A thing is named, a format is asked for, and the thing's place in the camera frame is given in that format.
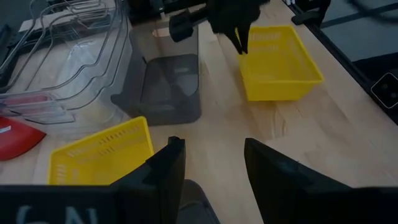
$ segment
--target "wooden table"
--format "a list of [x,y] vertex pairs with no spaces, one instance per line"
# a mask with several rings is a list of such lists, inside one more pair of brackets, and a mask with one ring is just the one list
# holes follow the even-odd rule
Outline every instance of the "wooden table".
[[[282,1],[272,1],[256,24],[290,24],[292,16]],[[206,22],[199,25],[201,118],[150,128],[157,150],[169,136],[187,140],[186,178],[203,187],[222,223],[262,222],[244,163],[247,137],[352,187],[398,185],[398,126],[305,26],[295,28],[325,76],[302,100],[247,102],[235,49]],[[49,154],[63,144],[46,137],[1,162],[0,183],[44,184]]]

